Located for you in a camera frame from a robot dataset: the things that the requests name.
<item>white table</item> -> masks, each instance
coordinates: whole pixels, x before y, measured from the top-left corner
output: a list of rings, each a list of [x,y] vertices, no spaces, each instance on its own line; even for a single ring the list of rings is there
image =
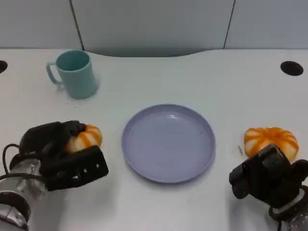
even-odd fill
[[[101,85],[92,98],[74,100],[48,79],[45,64],[63,50],[0,50],[0,149],[25,131],[77,119],[103,132],[110,174],[78,189],[48,193],[30,231],[266,231],[276,223],[252,197],[237,200],[230,171],[245,160],[244,131],[282,127],[298,139],[297,158],[308,159],[308,51],[207,51],[172,58],[115,58],[90,54]],[[291,77],[283,61],[299,62]],[[135,174],[122,158],[127,121],[154,104],[196,110],[217,139],[212,167],[194,181],[160,185]],[[9,151],[8,161],[14,154]]]

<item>orange pumpkin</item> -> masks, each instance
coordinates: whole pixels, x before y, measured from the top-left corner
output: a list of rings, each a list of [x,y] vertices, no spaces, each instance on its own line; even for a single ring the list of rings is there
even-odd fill
[[[66,146],[66,151],[74,153],[91,146],[97,145],[100,147],[102,144],[101,131],[92,125],[86,125],[86,130],[78,134],[78,136],[72,136]]]
[[[244,136],[245,153],[252,157],[270,143],[276,144],[292,161],[298,152],[295,136],[282,128],[250,128]]]

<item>light blue mug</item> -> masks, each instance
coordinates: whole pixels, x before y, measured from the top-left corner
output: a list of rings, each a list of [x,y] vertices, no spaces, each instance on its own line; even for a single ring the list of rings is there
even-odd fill
[[[53,76],[50,66],[55,65],[62,81]],[[76,99],[84,99],[97,90],[90,57],[84,51],[67,51],[56,62],[48,62],[46,70],[50,80],[56,85],[64,85],[67,93]]]

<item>black cable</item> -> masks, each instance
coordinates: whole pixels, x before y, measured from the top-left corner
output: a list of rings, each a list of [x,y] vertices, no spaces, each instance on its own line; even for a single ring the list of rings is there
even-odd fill
[[[277,231],[280,231],[281,230],[281,220],[278,221],[278,227],[277,227]]]
[[[24,160],[28,160],[28,159],[37,159],[39,161],[43,160],[42,155],[39,154],[23,154],[23,155],[16,155],[13,157],[12,161],[10,162],[10,169],[13,169],[17,164],[19,164],[20,162],[23,162]]]
[[[7,175],[2,175],[2,176],[0,176],[0,180],[3,180],[5,178],[11,178],[11,177],[22,177],[22,178],[25,178],[26,180],[27,179],[35,179],[35,180],[40,180],[40,181],[44,182],[44,179],[43,179],[42,176],[37,176],[37,175],[33,175],[33,174],[28,174],[28,173],[19,173],[19,172],[9,173]]]
[[[2,153],[2,162],[3,162],[3,167],[4,167],[4,171],[5,171],[5,174],[6,174],[6,175],[9,174],[9,171],[8,171],[8,167],[7,167],[7,165],[6,165],[5,155],[6,155],[6,150],[7,150],[8,148],[10,148],[10,147],[18,148],[19,153],[20,153],[19,145],[14,144],[14,143],[10,143],[10,144],[6,145],[5,148],[3,149],[3,153]]]
[[[42,182],[44,182],[43,180],[43,177],[42,176],[37,176],[37,175],[33,175],[33,174],[28,174],[28,173],[9,173],[8,171],[8,167],[6,165],[6,160],[5,160],[5,157],[6,157],[6,151],[8,148],[10,147],[15,147],[15,148],[18,148],[19,150],[19,154],[22,154],[21,151],[20,151],[20,148],[19,148],[19,145],[17,144],[14,144],[14,143],[10,143],[8,145],[6,145],[3,149],[3,153],[2,153],[2,162],[3,162],[3,167],[4,167],[4,171],[5,171],[5,175],[2,175],[0,176],[0,180],[3,180],[5,178],[11,178],[11,177],[22,177],[24,179],[35,179],[35,180],[40,180]],[[29,158],[37,158],[39,159],[39,156],[36,155],[36,154],[31,154],[30,156],[24,156],[23,159],[28,159]]]

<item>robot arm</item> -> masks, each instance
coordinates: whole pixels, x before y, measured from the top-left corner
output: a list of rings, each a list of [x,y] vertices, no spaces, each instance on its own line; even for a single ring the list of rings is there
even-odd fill
[[[0,182],[0,220],[28,230],[31,208],[46,190],[80,187],[108,174],[98,146],[69,154],[65,147],[72,136],[85,130],[79,121],[54,122],[29,129],[20,141],[19,154]]]
[[[308,187],[302,185],[307,176],[307,160],[291,164],[276,145],[270,144],[236,167],[229,182],[238,199],[250,194],[270,205],[269,215],[274,220],[286,221],[308,204]],[[297,200],[300,190],[304,193]]]

